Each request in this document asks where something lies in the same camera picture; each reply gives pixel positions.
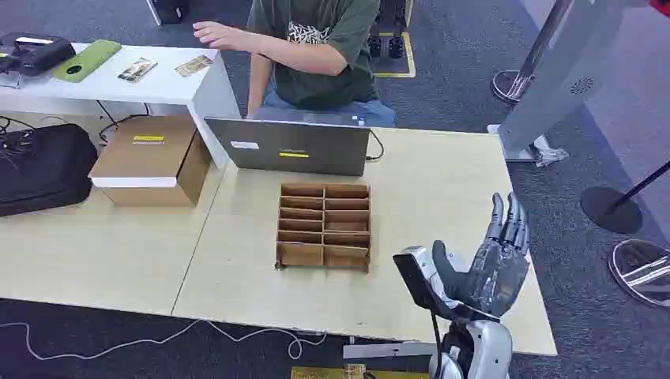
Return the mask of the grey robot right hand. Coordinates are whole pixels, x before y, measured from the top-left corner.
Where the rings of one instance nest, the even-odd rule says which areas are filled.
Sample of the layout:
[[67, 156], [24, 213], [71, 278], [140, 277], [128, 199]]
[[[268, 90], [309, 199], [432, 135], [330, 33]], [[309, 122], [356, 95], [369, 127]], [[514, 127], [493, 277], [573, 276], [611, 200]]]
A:
[[516, 301], [529, 270], [529, 223], [525, 208], [511, 192], [509, 207], [499, 193], [483, 241], [470, 266], [459, 272], [448, 258], [446, 245], [435, 240], [431, 257], [447, 301], [444, 318], [498, 320]]

